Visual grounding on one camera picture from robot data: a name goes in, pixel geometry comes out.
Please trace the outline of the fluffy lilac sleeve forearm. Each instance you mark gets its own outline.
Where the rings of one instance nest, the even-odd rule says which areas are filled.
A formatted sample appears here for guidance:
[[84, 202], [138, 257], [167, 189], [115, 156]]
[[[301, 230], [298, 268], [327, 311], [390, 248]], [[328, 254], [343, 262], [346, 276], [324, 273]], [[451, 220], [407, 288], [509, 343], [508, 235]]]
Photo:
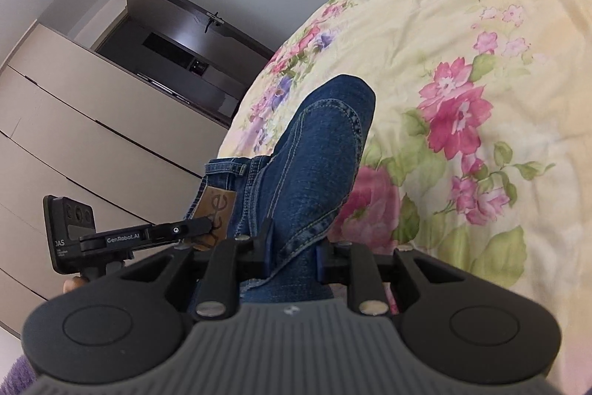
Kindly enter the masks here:
[[20, 395], [36, 381], [36, 374], [25, 356], [20, 356], [1, 383], [2, 395]]

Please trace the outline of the left hand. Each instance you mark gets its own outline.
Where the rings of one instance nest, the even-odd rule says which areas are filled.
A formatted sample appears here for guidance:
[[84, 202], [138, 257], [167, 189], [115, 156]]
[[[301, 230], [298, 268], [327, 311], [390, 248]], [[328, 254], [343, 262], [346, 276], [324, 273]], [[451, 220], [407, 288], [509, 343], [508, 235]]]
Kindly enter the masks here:
[[62, 293], [67, 294], [88, 284], [85, 277], [73, 277], [63, 284]]

